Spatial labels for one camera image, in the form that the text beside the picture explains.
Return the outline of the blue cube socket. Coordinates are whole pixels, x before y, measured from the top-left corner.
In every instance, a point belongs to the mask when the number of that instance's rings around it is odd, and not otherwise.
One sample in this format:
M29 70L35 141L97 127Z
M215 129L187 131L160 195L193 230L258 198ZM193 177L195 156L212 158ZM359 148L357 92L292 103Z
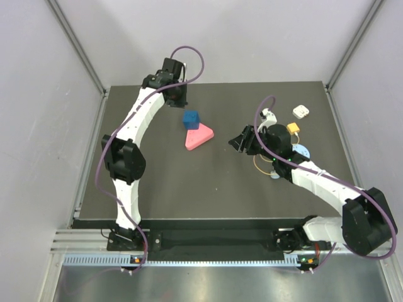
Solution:
M196 110L185 110L182 122L186 130L197 130L200 127L200 117Z

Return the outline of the pink triangular power strip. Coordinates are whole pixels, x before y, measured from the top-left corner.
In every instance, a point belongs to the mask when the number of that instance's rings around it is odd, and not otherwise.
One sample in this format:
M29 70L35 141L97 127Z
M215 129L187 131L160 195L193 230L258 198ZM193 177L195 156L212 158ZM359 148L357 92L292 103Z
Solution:
M198 129L187 131L184 145L187 150L191 151L209 141L213 137L213 130L203 123L200 123Z

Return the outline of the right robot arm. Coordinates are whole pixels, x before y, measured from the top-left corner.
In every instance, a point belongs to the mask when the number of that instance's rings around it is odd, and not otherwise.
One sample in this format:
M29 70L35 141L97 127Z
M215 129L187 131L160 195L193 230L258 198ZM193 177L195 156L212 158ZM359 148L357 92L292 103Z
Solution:
M366 257L391 241L390 251L394 252L398 229L383 192L375 187L364 190L352 186L317 167L295 150L285 126L271 125L257 130L247 125L240 135L229 140L229 145L239 153L269 158L280 178L310 191L339 213L333 218L310 215L301 220L293 234L301 249L326 241L343 244Z

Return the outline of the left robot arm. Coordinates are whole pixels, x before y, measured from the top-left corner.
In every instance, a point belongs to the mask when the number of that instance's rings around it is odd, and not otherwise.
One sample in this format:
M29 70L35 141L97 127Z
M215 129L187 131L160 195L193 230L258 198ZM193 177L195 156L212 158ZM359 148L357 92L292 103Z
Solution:
M144 78L139 95L124 119L124 127L106 151L104 163L112 178L118 205L116 225L109 236L109 250L141 250L143 235L135 227L141 221L139 213L139 181L146 168L140 144L156 113L168 105L184 108L187 85L183 84L186 64L165 58L162 68Z

